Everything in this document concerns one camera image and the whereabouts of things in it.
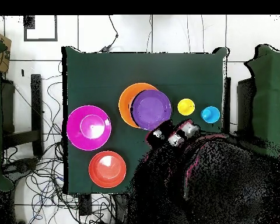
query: yellow cup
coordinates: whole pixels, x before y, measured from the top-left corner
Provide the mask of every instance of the yellow cup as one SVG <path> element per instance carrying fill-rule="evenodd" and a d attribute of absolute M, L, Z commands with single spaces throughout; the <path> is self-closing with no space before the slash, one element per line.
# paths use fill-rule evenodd
<path fill-rule="evenodd" d="M 182 99 L 177 105 L 178 112 L 181 115 L 187 116 L 195 110 L 195 104 L 190 99 Z"/>

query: tiled floor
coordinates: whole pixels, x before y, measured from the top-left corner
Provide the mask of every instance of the tiled floor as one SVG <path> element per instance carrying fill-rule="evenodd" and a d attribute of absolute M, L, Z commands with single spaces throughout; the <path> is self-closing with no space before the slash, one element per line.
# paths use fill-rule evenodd
<path fill-rule="evenodd" d="M 249 70 L 243 62 L 253 58 L 255 46 L 259 44 L 270 44 L 280 50 L 280 16 L 278 15 L 154 15 L 153 37 L 150 35 L 149 43 L 148 36 L 151 32 L 149 15 L 114 15 L 111 18 L 119 34 L 112 47 L 114 52 L 146 51 L 147 48 L 149 52 L 201 53 L 205 51 L 211 53 L 217 47 L 229 48 L 227 75 L 232 78 L 230 113 L 232 131 L 237 129 L 237 82 L 250 77 Z M 116 33 L 108 16 L 58 15 L 57 19 L 58 41 L 24 41 L 23 16 L 0 16 L 0 33 L 12 40 L 11 59 L 6 77 L 14 81 L 18 91 L 30 102 L 30 75 L 41 74 L 43 101 L 46 103 L 43 104 L 44 118 L 50 123 L 51 113 L 48 106 L 54 116 L 59 110 L 59 103 L 61 109 L 54 122 L 61 128 L 62 86 L 61 83 L 57 83 L 62 81 L 62 77 L 58 76 L 62 69 L 61 47 L 73 46 L 88 53 L 99 51 L 114 40 Z M 36 28 L 27 30 L 27 38 L 53 39 L 54 23 L 54 16 L 36 16 Z M 48 95 L 48 88 L 49 93 L 58 103 Z M 16 132 L 31 129 L 31 116 L 28 114 L 30 111 L 30 106 L 16 92 L 14 109 Z M 43 128 L 46 139 L 50 127 L 45 121 Z M 54 139 L 55 141 L 61 139 L 56 131 L 48 136 L 45 148 L 53 144 Z M 14 159 L 33 156 L 30 144 L 20 145 L 18 149 L 18 153 L 13 156 Z M 51 157 L 54 157 L 53 149 L 46 153 L 44 158 Z M 36 212 L 37 206 L 40 205 L 39 198 L 34 197 L 36 194 L 34 191 L 39 193 L 40 189 L 45 190 L 46 187 L 44 183 L 40 189 L 37 188 L 35 179 L 38 183 L 46 181 L 40 176 L 23 178 L 16 190 L 17 218 L 24 219 L 27 223 L 35 215 L 31 205 L 36 205 L 34 209 Z M 33 224 L 48 224 L 50 218 L 56 213 L 58 208 L 50 204 L 50 200 L 47 203 L 48 205 L 40 211 L 40 216 Z M 108 221 L 107 211 L 104 213 L 103 219 Z M 70 211 L 64 207 L 59 208 L 55 219 L 52 218 L 50 224 L 78 223 L 73 219 Z"/>

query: blue bowl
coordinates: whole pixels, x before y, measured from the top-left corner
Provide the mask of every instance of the blue bowl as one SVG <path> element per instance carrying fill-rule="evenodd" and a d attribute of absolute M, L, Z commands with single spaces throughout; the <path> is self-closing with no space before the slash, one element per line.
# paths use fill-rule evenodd
<path fill-rule="evenodd" d="M 219 120 L 220 111 L 216 107 L 207 107 L 201 111 L 201 118 L 208 124 L 213 124 Z"/>

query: red bowl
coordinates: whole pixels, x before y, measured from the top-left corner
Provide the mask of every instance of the red bowl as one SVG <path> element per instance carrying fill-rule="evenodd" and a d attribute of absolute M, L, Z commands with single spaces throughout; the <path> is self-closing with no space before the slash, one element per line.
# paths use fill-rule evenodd
<path fill-rule="evenodd" d="M 124 159 L 113 151 L 97 153 L 89 163 L 89 176 L 99 187 L 119 185 L 127 172 Z"/>

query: cardboard box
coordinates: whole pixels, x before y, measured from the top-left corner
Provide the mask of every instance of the cardboard box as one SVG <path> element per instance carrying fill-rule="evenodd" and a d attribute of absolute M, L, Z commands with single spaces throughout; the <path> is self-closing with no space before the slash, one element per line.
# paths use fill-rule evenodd
<path fill-rule="evenodd" d="M 0 71 L 2 73 L 8 72 L 9 68 L 9 60 L 11 58 L 11 46 L 12 46 L 12 41 L 5 36 L 0 34 L 0 41 L 4 43 L 4 45 L 7 46 L 7 50 L 4 52 L 0 53 Z"/>

